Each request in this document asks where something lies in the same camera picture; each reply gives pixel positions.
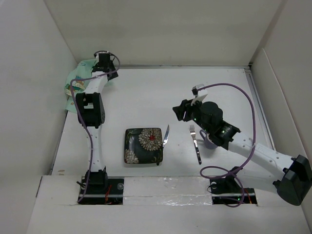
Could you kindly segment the black floral square plate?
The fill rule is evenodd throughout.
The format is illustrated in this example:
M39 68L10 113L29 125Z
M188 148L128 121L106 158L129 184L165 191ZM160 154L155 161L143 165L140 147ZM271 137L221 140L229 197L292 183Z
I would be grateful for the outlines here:
M162 143L160 128L127 129L124 138L124 162L159 165L163 161Z

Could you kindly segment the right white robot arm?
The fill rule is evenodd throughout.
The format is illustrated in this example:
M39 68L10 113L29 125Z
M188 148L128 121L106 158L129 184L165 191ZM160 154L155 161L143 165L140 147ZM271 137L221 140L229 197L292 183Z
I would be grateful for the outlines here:
M245 183L279 195L291 205L299 206L312 187L312 169L309 160L298 155L291 157L255 143L237 127L223 120L223 111L214 102L201 102L196 99L183 100L173 107L179 121L193 121L208 135L217 147L244 156L269 172L266 176L251 174L244 170L246 162L233 167L225 175L208 176L214 194L225 194L228 190L237 192Z

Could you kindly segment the silver table knife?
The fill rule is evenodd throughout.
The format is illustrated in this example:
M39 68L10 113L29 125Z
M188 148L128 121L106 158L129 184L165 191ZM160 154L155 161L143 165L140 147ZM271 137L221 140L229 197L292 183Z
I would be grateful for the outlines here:
M167 129L166 129L166 132L165 132L165 136L164 136L163 143L162 143L162 147L163 148L165 147L165 145L168 142L169 131L170 131L170 125L167 126Z

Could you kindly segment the purple mug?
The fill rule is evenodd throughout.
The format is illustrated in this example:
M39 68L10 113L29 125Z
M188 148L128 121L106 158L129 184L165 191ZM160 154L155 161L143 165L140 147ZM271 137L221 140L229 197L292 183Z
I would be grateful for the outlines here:
M205 130L201 129L201 130L199 131L199 134L200 134L200 136L202 137L202 139L203 139L203 141L204 141L204 145L205 145L205 147L206 147L207 149L214 150L214 149L217 148L217 145L215 145L215 144L209 139L209 134L208 134Z

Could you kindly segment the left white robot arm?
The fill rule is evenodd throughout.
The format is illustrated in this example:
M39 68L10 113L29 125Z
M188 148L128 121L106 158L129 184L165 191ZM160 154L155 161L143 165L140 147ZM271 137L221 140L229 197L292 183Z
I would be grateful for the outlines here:
M87 82L85 89L76 94L75 100L78 105L78 121L86 131L88 148L88 173L106 173L102 156L101 131L105 122L105 110L101 92L105 84L118 77L117 68L114 66L115 55L108 51L94 53L95 64L91 66L91 77L79 79Z

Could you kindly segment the silver fork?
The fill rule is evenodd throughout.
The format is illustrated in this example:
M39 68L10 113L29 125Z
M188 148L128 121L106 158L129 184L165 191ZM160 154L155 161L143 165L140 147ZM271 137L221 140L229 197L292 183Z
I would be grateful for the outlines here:
M198 163L199 163L199 165L201 165L202 161L201 161L200 152L199 152L199 148L198 148L198 143L197 143L197 139L196 139L195 126L194 125L190 125L189 130L190 130L190 135L192 137L193 144L194 144L194 147L195 147L195 152L196 152L196 157L197 157Z

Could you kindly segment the green cartoon placemat cloth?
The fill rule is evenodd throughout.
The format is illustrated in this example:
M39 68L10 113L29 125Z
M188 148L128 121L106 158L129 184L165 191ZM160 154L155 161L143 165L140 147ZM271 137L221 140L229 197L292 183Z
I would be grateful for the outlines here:
M93 68L97 64L97 59L88 59L81 61L77 67L71 71L66 79L64 90L66 95L68 96L68 101L65 109L72 113L77 113L74 101L71 94L70 82L71 80L77 79L73 81L72 87L74 95L84 93L93 93L93 92L102 92L104 85L108 82L107 76L102 76L93 80L83 80L86 78L91 78L96 76L97 74L102 74L102 72L95 72L93 74Z

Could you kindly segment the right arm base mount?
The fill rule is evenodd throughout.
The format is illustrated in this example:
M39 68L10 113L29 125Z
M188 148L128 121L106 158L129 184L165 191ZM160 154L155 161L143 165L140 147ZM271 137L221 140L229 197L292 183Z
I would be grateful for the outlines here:
M257 205L254 188L245 187L244 192L242 192L238 180L232 175L221 179L210 180L207 191L212 194L212 202L214 205L222 204L235 206L240 202L242 202L242 204Z

